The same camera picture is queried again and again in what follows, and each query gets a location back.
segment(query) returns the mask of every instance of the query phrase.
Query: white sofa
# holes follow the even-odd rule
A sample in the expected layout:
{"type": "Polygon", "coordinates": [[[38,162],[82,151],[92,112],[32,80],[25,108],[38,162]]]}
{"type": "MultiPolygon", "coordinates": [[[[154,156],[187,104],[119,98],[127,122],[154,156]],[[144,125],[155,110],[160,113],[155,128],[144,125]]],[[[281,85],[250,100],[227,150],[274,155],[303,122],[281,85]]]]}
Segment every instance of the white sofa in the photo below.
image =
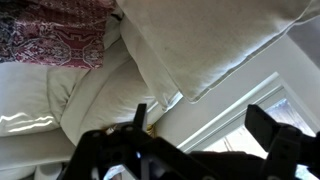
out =
{"type": "Polygon", "coordinates": [[[68,161],[84,132],[131,121],[138,103],[153,124],[182,96],[196,102],[320,4],[117,2],[102,68],[0,64],[0,176],[68,161]]]}

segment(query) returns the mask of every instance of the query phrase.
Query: window pane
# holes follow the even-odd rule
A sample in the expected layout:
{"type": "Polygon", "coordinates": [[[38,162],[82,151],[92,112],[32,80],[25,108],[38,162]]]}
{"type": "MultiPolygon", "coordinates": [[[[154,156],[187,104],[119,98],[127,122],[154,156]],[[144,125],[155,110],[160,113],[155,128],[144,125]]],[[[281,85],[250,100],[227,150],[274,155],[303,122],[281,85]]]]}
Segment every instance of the window pane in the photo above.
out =
{"type": "MultiPolygon", "coordinates": [[[[315,136],[315,133],[310,129],[306,122],[301,118],[298,112],[291,106],[287,99],[282,99],[266,112],[277,122],[290,124],[299,128],[303,133],[309,136],[315,136]]],[[[248,154],[253,154],[261,158],[267,157],[267,152],[259,145],[250,132],[243,126],[228,134],[226,137],[213,143],[204,151],[244,151],[248,154]]],[[[296,177],[300,179],[313,180],[317,179],[309,171],[307,167],[298,165],[296,177]]]]}

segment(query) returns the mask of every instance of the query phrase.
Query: sofa armrest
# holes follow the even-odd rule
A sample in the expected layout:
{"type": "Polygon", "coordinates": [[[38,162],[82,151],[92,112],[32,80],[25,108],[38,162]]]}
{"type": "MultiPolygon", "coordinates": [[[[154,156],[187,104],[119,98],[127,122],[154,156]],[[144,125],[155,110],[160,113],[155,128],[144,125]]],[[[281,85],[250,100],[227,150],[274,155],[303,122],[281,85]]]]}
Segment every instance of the sofa armrest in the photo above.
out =
{"type": "Polygon", "coordinates": [[[74,150],[75,146],[61,128],[0,137],[0,170],[68,161],[74,150]]]}

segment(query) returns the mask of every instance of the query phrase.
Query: window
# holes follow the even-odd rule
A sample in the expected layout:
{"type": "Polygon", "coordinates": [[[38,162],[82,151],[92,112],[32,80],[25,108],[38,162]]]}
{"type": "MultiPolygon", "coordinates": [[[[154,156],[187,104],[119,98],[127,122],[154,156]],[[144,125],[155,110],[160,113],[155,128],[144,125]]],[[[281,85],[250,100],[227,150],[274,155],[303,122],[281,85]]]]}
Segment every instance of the window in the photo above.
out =
{"type": "MultiPolygon", "coordinates": [[[[291,124],[302,130],[304,134],[315,136],[315,132],[317,132],[317,126],[314,125],[314,121],[297,105],[294,98],[277,78],[255,93],[251,93],[250,97],[242,101],[242,103],[237,104],[206,130],[199,133],[193,141],[182,146],[181,149],[185,152],[194,150],[244,151],[248,154],[266,158],[268,153],[264,151],[244,127],[246,106],[248,104],[258,104],[276,121],[291,124]]],[[[301,179],[317,179],[309,173],[305,166],[300,165],[297,168],[296,176],[301,179]]]]}

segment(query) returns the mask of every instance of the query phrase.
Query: black object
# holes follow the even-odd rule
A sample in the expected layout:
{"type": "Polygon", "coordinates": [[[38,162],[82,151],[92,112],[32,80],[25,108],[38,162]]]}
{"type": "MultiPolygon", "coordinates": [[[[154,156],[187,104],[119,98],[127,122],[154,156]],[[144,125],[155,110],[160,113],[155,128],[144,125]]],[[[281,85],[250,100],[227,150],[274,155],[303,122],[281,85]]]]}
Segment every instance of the black object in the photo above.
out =
{"type": "Polygon", "coordinates": [[[146,105],[140,104],[134,122],[111,135],[85,133],[61,177],[63,180],[102,180],[115,165],[124,165],[142,180],[291,180],[297,163],[319,178],[319,133],[316,138],[279,124],[256,105],[249,105],[245,126],[269,152],[266,160],[244,152],[192,152],[187,155],[162,138],[151,138],[146,105]]]}

